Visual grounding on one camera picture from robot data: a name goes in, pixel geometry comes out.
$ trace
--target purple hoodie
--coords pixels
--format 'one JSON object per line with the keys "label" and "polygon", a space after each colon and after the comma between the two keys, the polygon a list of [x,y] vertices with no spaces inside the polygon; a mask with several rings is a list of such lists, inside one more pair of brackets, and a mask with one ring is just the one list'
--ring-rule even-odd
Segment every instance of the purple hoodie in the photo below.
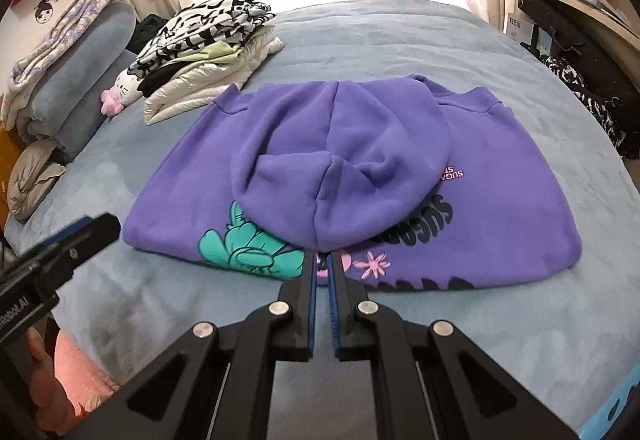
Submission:
{"label": "purple hoodie", "polygon": [[299,274],[302,248],[339,249],[347,276],[386,289],[520,283],[580,257],[511,110],[420,76],[232,86],[148,181],[124,239],[276,277]]}

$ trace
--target human hand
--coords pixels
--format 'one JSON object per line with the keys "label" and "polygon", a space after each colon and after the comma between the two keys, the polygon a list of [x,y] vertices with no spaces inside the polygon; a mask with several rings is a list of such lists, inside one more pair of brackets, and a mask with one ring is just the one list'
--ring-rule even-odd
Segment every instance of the human hand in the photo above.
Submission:
{"label": "human hand", "polygon": [[74,406],[54,375],[53,359],[45,351],[44,340],[33,328],[27,331],[27,344],[33,357],[29,395],[38,407],[38,426],[43,431],[65,435],[76,423]]}

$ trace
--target pink plush bow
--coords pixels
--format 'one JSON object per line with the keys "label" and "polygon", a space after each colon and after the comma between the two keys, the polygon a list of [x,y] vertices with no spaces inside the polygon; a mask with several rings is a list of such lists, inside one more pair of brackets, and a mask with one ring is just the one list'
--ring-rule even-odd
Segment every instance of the pink plush bow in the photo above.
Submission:
{"label": "pink plush bow", "polygon": [[122,97],[122,91],[119,88],[112,86],[108,90],[103,90],[100,94],[100,101],[102,101],[102,115],[108,115],[113,117],[124,110],[124,105],[120,102]]}

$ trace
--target blue bedspread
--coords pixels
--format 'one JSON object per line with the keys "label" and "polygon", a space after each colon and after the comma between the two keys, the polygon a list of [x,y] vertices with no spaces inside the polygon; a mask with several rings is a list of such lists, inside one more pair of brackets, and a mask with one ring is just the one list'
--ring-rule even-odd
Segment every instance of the blue bedspread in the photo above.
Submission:
{"label": "blue bedspread", "polygon": [[[513,109],[558,177],[584,242],[577,266],[539,283],[457,293],[378,293],[405,319],[449,319],[578,429],[640,357],[640,197],[597,122],[544,65],[459,8],[358,0],[277,16],[286,48],[264,82],[369,80],[424,74],[454,91],[488,87]],[[88,213],[127,215],[167,151],[200,114],[145,127],[142,103],[105,122],[24,226],[19,251]],[[119,382],[202,319],[224,325],[278,293],[274,280],[111,246],[76,271],[54,312],[62,329]],[[276,371],[270,438],[369,439],[366,364],[331,355],[327,298],[318,297],[316,355]]]}

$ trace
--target floral blanket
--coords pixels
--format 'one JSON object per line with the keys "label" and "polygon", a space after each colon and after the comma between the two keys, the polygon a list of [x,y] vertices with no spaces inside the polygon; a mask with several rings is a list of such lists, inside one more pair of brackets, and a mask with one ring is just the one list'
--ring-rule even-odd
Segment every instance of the floral blanket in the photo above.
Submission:
{"label": "floral blanket", "polygon": [[42,43],[12,67],[7,91],[0,94],[0,128],[11,130],[18,111],[29,102],[33,87],[109,4],[118,0],[72,0]]}

